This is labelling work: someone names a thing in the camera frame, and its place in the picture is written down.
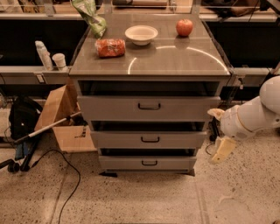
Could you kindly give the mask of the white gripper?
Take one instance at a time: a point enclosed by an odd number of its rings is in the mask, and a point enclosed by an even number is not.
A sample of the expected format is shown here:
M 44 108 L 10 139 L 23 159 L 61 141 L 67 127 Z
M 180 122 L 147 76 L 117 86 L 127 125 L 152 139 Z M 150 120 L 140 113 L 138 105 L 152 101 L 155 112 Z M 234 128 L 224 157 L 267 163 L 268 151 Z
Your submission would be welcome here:
M 220 108 L 211 108 L 207 111 L 210 116 L 220 120 L 220 130 L 225 135 L 224 137 L 218 136 L 215 140 L 214 153 L 209 158 L 211 164 L 224 162 L 235 149 L 236 141 L 245 141 L 255 135 L 254 132 L 243 126 L 238 115 L 239 107 L 239 105 L 235 105 L 226 111 Z

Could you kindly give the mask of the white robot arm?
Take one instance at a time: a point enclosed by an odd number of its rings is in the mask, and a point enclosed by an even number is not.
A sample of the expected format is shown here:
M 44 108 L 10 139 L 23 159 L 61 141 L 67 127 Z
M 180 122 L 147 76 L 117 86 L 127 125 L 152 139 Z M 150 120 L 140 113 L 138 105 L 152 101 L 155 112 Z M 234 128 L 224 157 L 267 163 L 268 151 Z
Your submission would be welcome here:
M 215 152 L 211 163 L 226 160 L 238 142 L 254 136 L 257 131 L 280 127 L 280 76 L 274 75 L 266 80 L 259 95 L 242 105 L 227 110 L 211 108 L 207 111 L 220 122 L 224 137 L 215 140 Z

